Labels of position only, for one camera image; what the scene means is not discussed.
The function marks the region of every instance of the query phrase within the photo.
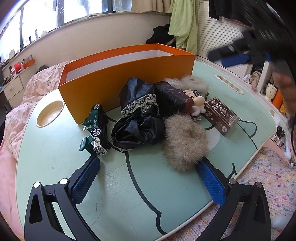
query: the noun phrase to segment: black cable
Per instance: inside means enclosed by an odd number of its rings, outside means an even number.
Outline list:
[[[296,152],[295,152],[295,148],[294,148],[294,141],[293,141],[293,134],[294,134],[295,125],[296,125],[296,112],[295,112],[295,116],[294,116],[294,120],[293,120],[293,124],[292,124],[292,130],[291,130],[291,144],[292,144],[292,148],[294,151],[294,155],[296,156]]]

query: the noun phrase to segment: colorful knitted rug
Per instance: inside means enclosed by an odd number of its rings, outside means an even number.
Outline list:
[[[291,217],[296,209],[296,169],[291,169],[276,152],[263,147],[238,178],[241,184],[253,185],[260,181],[266,192],[271,222],[276,216]],[[222,238],[231,234],[241,211],[239,203],[233,218]],[[211,205],[199,217],[168,237],[165,241],[196,240],[210,223],[219,205]],[[281,233],[280,229],[271,229],[271,240]]]

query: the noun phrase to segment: open cardboard box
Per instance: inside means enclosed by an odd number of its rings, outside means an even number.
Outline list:
[[[129,78],[150,84],[164,78],[192,74],[195,55],[161,44],[135,45],[96,53],[65,65],[59,91],[77,124],[92,106],[104,111],[119,104],[119,93]]]

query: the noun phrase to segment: white closet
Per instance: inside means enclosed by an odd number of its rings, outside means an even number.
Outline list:
[[[239,21],[220,20],[209,17],[209,0],[199,0],[198,28],[197,28],[197,55],[207,58],[212,49],[232,44],[235,39],[242,38],[241,32],[249,27]],[[229,67],[231,72],[243,78],[248,65]]]

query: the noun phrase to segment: white lace trim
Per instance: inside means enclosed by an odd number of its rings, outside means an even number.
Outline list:
[[[125,152],[125,151],[130,152],[130,151],[135,150],[135,148],[134,148],[134,149],[122,149],[122,148],[120,148],[120,147],[115,146],[114,143],[113,143],[113,138],[112,138],[112,137],[111,137],[111,143],[112,143],[112,145],[113,145],[116,149],[118,149],[118,150],[121,151],[121,152]]]
[[[137,108],[141,107],[142,114],[145,113],[151,106],[144,107],[147,104],[154,104],[157,106],[157,112],[158,112],[158,105],[156,102],[156,95],[155,94],[148,94],[144,95],[133,102],[129,103],[126,107],[124,107],[121,111],[121,116],[125,117],[129,113],[134,112]]]

